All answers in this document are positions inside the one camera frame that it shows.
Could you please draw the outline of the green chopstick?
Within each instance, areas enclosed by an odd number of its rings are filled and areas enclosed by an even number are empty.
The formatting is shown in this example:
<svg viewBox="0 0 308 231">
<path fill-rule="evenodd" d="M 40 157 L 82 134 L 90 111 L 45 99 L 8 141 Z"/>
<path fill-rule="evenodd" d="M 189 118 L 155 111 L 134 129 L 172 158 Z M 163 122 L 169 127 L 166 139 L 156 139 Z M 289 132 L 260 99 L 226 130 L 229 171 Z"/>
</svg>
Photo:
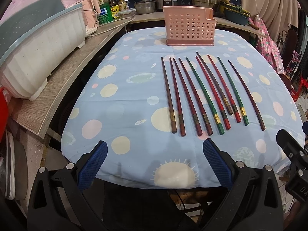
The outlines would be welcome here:
<svg viewBox="0 0 308 231">
<path fill-rule="evenodd" d="M 217 57 L 217 59 L 219 60 L 220 62 L 220 65 L 222 66 L 222 68 L 224 69 L 224 72 L 226 73 L 226 76 L 229 80 L 229 83 L 231 85 L 231 88 L 233 89 L 233 92 L 234 92 L 234 96 L 235 96 L 235 99 L 237 101 L 237 105 L 233 99 L 233 97 L 231 96 L 231 93 L 229 92 L 229 100 L 230 100 L 230 103 L 231 103 L 231 106 L 233 108 L 233 111 L 234 111 L 234 114 L 235 114 L 235 118 L 237 120 L 237 122 L 239 123 L 241 120 L 243 120 L 243 123 L 245 126 L 247 126 L 249 124 L 249 120 L 247 118 L 247 115 L 246 115 L 246 111 L 245 111 L 245 108 L 243 106 L 243 103 L 241 101 L 241 98 L 238 94 L 238 91 L 233 83 L 233 80 L 231 79 L 231 76 L 229 75 L 225 65 L 223 64 L 222 60 L 220 59 L 220 57 Z"/>
<path fill-rule="evenodd" d="M 220 117 L 219 117 L 219 115 L 218 115 L 218 113 L 217 113 L 217 111 L 216 111 L 216 109 L 215 109 L 215 107 L 214 107 L 214 104 L 213 104 L 213 102 L 212 102 L 212 100 L 211 100 L 209 94 L 207 93 L 207 90 L 206 90 L 206 88 L 205 88 L 205 86 L 204 86 L 202 80 L 200 79 L 200 77 L 199 77 L 197 71 L 195 70 L 194 66 L 191 64 L 191 61 L 190 61 L 187 57 L 186 57 L 186 60 L 187 60 L 187 62 L 188 62 L 188 64 L 189 64 L 189 66 L 190 66 L 190 68 L 191 68 L 193 74 L 195 75 L 196 80 L 197 80 L 199 86 L 201 87 L 201 90 L 202 90 L 202 92 L 203 92 L 203 94 L 204 94 L 204 96 L 205 96 L 205 98 L 206 98 L 206 101 L 207 101 L 207 103 L 208 103 L 208 105 L 209 105 L 209 108 L 210 108 L 211 113 L 212 113 L 212 115 L 213 115 L 213 118 L 214 118 L 214 120 L 215 120 L 216 126 L 217 126 L 217 128 L 218 128 L 218 132 L 219 132 L 220 135 L 223 135 L 223 134 L 224 134 L 224 129 L 223 129 L 223 126 L 222 126 Z"/>
</svg>

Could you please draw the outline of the brown chopstick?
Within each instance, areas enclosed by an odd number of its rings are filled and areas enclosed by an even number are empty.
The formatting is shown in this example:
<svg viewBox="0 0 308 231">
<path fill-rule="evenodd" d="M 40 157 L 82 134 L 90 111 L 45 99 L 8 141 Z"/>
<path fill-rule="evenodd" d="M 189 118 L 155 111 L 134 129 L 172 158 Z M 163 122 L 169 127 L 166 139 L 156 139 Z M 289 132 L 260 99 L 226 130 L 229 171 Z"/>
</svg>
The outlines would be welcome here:
<svg viewBox="0 0 308 231">
<path fill-rule="evenodd" d="M 222 99 L 223 103 L 224 103 L 224 106 L 226 107 L 227 109 L 227 112 L 229 115 L 232 115 L 233 114 L 233 111 L 231 109 L 231 106 L 227 100 L 227 97 L 226 95 L 223 93 L 222 91 L 222 88 L 220 87 L 219 83 L 217 82 L 215 76 L 213 75 L 213 73 L 211 72 L 211 70 L 209 69 L 208 65 L 206 64 L 206 62 L 203 60 L 203 58 L 200 56 L 200 54 L 198 52 L 196 52 L 197 56 L 199 57 L 199 59 L 201 60 L 202 64 L 205 66 L 205 69 L 207 70 L 209 76 L 211 77 L 219 95 L 220 95 L 220 98 Z"/>
<path fill-rule="evenodd" d="M 175 114 L 174 114 L 174 109 L 173 109 L 171 92 L 170 92 L 170 87 L 169 87 L 169 83 L 168 83 L 168 76 L 167 76 L 166 67 L 165 67 L 165 64 L 164 64 L 163 57 L 161 57 L 161 63 L 162 63 L 164 83 L 165 83 L 166 93 L 167 93 L 167 100 L 168 100 L 168 107 L 169 107 L 169 114 L 170 114 L 170 122 L 171 122 L 171 131 L 172 131 L 173 134 L 175 134 L 175 133 L 177 133 L 177 125 L 176 125 L 176 121 L 175 121 Z"/>
</svg>

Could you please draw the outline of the blue planet-print tablecloth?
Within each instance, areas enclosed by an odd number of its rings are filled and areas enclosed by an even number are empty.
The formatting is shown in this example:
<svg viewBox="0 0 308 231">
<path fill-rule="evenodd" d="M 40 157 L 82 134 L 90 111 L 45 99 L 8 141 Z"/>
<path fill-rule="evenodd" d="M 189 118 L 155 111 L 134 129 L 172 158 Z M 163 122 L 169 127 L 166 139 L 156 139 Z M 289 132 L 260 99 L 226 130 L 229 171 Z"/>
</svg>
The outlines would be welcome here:
<svg viewBox="0 0 308 231">
<path fill-rule="evenodd" d="M 196 56 L 200 55 L 246 125 L 229 115 L 231 128 L 219 133 L 208 100 L 216 97 Z M 270 64 L 246 40 L 217 30 L 213 46 L 168 46 L 164 27 L 122 36 L 83 88 L 61 141 L 62 154 L 76 162 L 101 140 L 108 155 L 97 177 L 134 188 L 217 187 L 203 153 L 184 93 L 202 102 L 219 149 L 247 166 L 268 164 L 278 172 L 290 164 L 276 143 L 284 129 L 300 145 L 305 135 L 296 105 Z"/>
</svg>

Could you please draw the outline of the white dish rack bin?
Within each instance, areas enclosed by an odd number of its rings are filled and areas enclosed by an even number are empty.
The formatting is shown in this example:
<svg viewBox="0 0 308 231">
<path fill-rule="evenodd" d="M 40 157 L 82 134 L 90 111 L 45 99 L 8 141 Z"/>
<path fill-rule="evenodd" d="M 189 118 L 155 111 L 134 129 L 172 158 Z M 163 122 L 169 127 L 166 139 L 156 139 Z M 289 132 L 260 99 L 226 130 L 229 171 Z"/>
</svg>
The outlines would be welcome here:
<svg viewBox="0 0 308 231">
<path fill-rule="evenodd" d="M 41 21 L 19 37 L 1 57 L 1 85 L 15 98 L 33 101 L 48 76 L 85 44 L 83 6 L 76 4 Z"/>
</svg>

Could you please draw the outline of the pink floral garment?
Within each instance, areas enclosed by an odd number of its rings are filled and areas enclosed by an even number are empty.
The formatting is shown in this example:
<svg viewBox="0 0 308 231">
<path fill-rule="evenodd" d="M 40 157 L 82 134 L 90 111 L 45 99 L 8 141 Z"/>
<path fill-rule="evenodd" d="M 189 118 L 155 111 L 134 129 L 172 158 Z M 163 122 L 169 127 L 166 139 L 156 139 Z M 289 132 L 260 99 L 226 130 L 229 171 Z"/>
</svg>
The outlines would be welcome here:
<svg viewBox="0 0 308 231">
<path fill-rule="evenodd" d="M 260 33 L 264 34 L 264 37 L 260 37 L 257 41 L 256 49 L 264 57 L 271 67 L 278 74 L 285 74 L 283 60 L 281 58 L 278 47 L 273 39 L 270 37 L 264 21 L 259 15 L 256 15 L 254 19 L 249 19 L 249 22 L 259 28 Z"/>
</svg>

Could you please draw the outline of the pink perforated utensil holder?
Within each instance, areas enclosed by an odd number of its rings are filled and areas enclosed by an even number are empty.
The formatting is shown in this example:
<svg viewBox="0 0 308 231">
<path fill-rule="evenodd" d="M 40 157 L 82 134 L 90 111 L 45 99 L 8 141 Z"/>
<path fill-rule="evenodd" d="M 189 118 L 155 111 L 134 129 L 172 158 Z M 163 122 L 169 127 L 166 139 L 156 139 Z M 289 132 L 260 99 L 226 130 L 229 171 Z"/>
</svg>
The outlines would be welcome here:
<svg viewBox="0 0 308 231">
<path fill-rule="evenodd" d="M 166 44 L 213 46 L 217 20 L 213 9 L 196 6 L 164 6 Z"/>
</svg>

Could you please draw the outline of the blue bowl with vegetables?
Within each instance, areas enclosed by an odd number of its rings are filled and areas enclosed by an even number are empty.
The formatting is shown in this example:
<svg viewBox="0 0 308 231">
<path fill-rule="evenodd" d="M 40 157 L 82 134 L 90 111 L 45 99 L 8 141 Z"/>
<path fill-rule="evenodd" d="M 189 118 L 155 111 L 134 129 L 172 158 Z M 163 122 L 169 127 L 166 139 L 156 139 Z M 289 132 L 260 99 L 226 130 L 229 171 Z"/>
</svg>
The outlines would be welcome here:
<svg viewBox="0 0 308 231">
<path fill-rule="evenodd" d="M 225 18 L 233 23 L 245 26 L 249 24 L 251 13 L 244 10 L 240 5 L 224 4 Z"/>
</svg>

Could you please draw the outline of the grey-blue bin lid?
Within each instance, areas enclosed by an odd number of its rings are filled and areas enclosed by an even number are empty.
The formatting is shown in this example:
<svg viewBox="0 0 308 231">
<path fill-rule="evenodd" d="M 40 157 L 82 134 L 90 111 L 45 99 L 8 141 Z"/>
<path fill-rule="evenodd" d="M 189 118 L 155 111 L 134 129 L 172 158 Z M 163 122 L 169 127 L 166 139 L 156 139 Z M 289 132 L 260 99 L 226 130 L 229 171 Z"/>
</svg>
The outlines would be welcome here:
<svg viewBox="0 0 308 231">
<path fill-rule="evenodd" d="M 61 0 L 38 0 L 1 23 L 1 57 L 24 33 L 64 10 Z"/>
</svg>

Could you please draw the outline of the clear plastic food container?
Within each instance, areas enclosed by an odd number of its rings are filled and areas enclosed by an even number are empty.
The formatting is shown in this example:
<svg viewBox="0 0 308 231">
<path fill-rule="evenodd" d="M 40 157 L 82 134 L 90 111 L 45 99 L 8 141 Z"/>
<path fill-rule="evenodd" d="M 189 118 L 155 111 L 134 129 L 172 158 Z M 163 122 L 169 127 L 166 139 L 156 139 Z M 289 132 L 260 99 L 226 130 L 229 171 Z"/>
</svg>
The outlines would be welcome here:
<svg viewBox="0 0 308 231">
<path fill-rule="evenodd" d="M 117 15 L 118 15 L 119 19 L 124 19 L 124 18 L 128 18 L 128 17 L 135 17 L 135 12 L 136 12 L 135 8 L 130 8 L 130 9 L 125 9 L 125 10 L 120 10 L 117 13 Z"/>
</svg>

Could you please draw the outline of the pink electric kettle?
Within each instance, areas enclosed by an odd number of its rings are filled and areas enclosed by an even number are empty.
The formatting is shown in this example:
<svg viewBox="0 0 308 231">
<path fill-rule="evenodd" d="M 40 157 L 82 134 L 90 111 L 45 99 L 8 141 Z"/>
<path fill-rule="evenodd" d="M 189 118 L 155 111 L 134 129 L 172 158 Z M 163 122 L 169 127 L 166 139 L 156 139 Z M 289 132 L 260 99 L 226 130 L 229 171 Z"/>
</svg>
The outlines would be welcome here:
<svg viewBox="0 0 308 231">
<path fill-rule="evenodd" d="M 98 25 L 98 14 L 100 14 L 100 4 L 98 0 L 81 0 L 83 6 L 86 29 L 95 28 Z"/>
</svg>

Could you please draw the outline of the yellow snack packet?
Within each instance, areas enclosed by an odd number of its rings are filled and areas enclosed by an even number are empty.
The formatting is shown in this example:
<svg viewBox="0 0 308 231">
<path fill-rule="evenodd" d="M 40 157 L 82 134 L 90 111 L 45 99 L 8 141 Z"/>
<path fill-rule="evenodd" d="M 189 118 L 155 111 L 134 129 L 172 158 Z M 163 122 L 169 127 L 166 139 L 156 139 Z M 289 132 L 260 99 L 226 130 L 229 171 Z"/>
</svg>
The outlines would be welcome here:
<svg viewBox="0 0 308 231">
<path fill-rule="evenodd" d="M 118 5 L 113 5 L 113 6 L 110 6 L 110 7 L 111 7 L 111 12 L 112 12 L 113 15 L 117 14 L 120 11 Z"/>
</svg>

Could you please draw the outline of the yellow oil bottle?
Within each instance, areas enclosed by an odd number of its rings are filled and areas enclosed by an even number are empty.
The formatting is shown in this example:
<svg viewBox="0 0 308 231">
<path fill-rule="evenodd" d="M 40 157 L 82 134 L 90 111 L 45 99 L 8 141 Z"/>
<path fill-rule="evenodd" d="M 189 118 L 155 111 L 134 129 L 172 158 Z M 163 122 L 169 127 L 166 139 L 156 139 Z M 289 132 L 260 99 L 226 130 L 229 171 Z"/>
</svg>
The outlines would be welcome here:
<svg viewBox="0 0 308 231">
<path fill-rule="evenodd" d="M 122 11 L 122 10 L 126 10 L 127 9 L 127 3 L 125 0 L 119 0 L 118 2 L 118 7 L 119 7 L 119 10 Z"/>
</svg>

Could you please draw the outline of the small steel pot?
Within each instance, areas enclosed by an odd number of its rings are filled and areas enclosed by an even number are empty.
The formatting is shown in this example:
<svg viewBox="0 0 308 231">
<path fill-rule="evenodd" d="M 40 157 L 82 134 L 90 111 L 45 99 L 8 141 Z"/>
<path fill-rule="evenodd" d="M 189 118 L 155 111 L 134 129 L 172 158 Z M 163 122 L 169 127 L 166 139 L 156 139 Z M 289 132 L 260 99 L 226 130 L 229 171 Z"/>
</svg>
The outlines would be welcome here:
<svg viewBox="0 0 308 231">
<path fill-rule="evenodd" d="M 151 14 L 155 12 L 156 2 L 151 0 L 141 0 L 134 4 L 137 14 Z"/>
</svg>

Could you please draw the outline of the beige curtain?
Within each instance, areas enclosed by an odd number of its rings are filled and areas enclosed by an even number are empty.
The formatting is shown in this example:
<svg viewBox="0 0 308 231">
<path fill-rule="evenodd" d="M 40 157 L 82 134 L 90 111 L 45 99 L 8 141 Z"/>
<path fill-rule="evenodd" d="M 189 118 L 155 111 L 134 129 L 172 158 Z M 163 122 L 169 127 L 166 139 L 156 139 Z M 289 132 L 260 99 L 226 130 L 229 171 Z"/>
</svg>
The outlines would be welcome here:
<svg viewBox="0 0 308 231">
<path fill-rule="evenodd" d="M 274 41 L 289 26 L 298 26 L 300 5 L 297 0 L 241 0 L 241 6 L 252 17 L 259 15 Z"/>
</svg>

